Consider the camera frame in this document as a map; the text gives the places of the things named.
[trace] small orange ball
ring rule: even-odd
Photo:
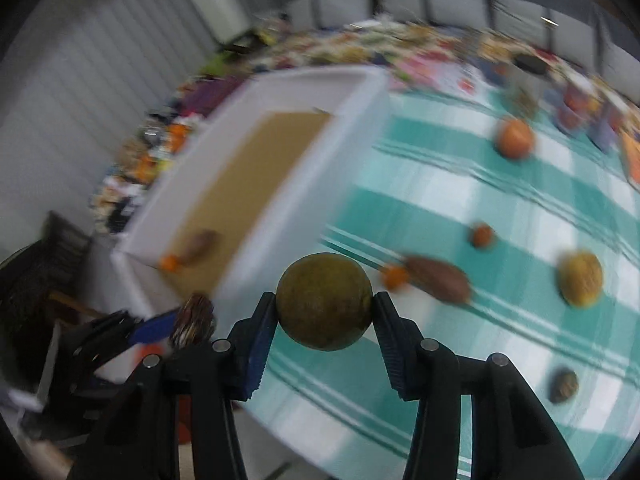
[[[495,139],[495,147],[505,158],[527,158],[536,144],[536,137],[529,125],[520,119],[510,119],[501,127]]]
[[[478,224],[472,229],[470,240],[476,249],[487,249],[494,243],[494,230],[487,224]]]
[[[382,283],[393,292],[409,282],[409,271],[403,266],[388,266],[382,269]]]
[[[165,272],[178,272],[180,270],[180,260],[175,254],[169,254],[160,258],[159,266]]]

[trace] metal bolt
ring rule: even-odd
[[[500,354],[500,352],[496,352],[491,355],[491,361],[498,366],[506,366],[509,364],[509,358],[505,354]]]
[[[430,337],[420,341],[420,346],[422,347],[423,350],[426,350],[427,352],[434,352],[438,348],[440,348],[439,343],[435,339],[431,339]]]
[[[151,354],[142,359],[142,365],[145,368],[153,368],[160,362],[160,356],[158,354]]]
[[[226,352],[231,348],[231,343],[227,339],[216,339],[211,347],[214,352]]]

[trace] brown round fruit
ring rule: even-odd
[[[372,296],[371,283],[354,260],[310,254],[291,264],[278,283],[278,320],[301,345],[339,350],[355,343],[371,324]]]
[[[471,231],[471,244],[476,249],[487,249],[494,243],[494,230],[487,224],[478,224]]]
[[[495,139],[495,147],[505,158],[521,160],[532,152],[536,138],[529,125],[520,119],[506,121]]]

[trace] table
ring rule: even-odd
[[[606,478],[640,431],[640,196],[617,153],[569,139],[542,117],[534,156],[501,158],[492,145],[505,113],[434,94],[393,94],[393,117],[350,197],[312,252],[359,261],[374,290],[378,270],[420,253],[460,266],[471,306],[441,304],[416,288],[392,294],[425,337],[457,354],[508,355],[558,425],[586,478]],[[476,221],[498,241],[477,251]],[[566,306],[555,265],[567,250],[599,258],[605,290],[590,310]],[[572,368],[580,389],[548,400],[549,380]],[[401,478],[417,413],[389,385],[370,328],[351,347],[318,352],[274,338],[249,409],[277,437],[341,480]],[[470,476],[470,399],[463,397],[458,478]]]

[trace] lemon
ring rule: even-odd
[[[558,286],[567,303],[578,308],[592,306],[602,292],[602,267],[595,254],[577,251],[558,266]]]

